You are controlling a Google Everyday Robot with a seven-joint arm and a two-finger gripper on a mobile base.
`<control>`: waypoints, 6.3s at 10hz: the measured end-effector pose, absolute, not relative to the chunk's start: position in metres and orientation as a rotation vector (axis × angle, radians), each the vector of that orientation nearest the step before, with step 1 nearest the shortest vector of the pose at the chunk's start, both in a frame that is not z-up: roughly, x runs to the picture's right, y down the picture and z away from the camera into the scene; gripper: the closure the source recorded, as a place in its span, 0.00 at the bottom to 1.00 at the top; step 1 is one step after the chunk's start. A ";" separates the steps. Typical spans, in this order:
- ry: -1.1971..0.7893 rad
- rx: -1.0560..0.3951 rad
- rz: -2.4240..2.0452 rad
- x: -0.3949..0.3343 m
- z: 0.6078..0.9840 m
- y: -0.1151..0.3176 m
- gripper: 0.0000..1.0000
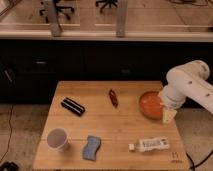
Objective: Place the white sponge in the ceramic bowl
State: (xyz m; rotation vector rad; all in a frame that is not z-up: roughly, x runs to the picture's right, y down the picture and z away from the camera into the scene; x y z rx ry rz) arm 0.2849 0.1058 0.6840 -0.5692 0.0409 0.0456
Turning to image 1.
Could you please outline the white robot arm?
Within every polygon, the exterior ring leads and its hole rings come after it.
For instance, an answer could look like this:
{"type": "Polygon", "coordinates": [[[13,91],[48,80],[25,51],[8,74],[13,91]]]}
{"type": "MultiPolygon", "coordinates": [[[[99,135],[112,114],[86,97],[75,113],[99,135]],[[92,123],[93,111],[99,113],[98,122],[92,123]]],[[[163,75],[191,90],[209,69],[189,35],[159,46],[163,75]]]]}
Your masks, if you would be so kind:
{"type": "Polygon", "coordinates": [[[174,119],[186,98],[213,114],[213,85],[207,82],[209,76],[209,66],[202,60],[176,66],[167,72],[167,85],[158,94],[163,106],[163,123],[174,119]]]}

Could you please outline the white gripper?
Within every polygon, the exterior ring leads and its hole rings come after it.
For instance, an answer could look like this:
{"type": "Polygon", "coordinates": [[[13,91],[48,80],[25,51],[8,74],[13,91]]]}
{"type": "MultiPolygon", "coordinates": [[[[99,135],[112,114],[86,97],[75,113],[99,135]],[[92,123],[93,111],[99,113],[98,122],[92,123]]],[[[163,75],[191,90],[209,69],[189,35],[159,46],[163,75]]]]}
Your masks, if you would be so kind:
{"type": "Polygon", "coordinates": [[[162,104],[166,107],[163,109],[163,123],[170,123],[177,114],[178,109],[183,105],[183,98],[179,96],[173,96],[161,91],[159,93],[162,104]]]}

